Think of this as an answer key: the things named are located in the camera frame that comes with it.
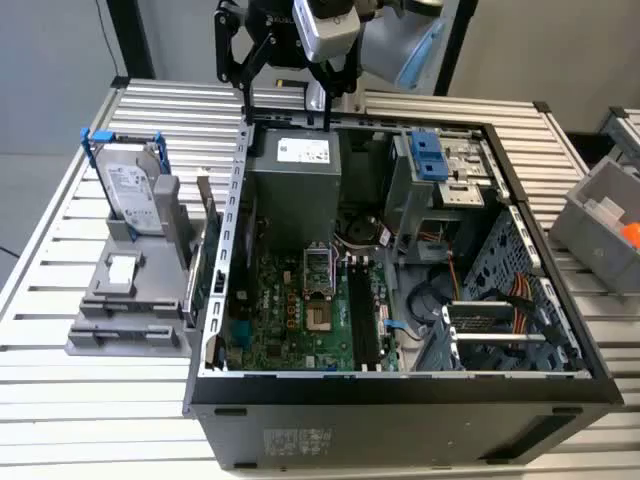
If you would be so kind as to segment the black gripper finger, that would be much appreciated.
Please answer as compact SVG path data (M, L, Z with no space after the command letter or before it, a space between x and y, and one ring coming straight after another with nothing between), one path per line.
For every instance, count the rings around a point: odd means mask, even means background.
M247 124L253 123L253 80L268 63L277 43L266 7L264 1L249 1L247 7L235 1L220 1L213 17L217 78L242 93ZM241 27L249 33L253 46L238 62L232 40Z
M343 94L356 91L358 79L358 60L356 54L347 54L343 68L336 71L329 61L312 64L312 76L320 83L325 93L323 129L329 130L331 123L332 101Z

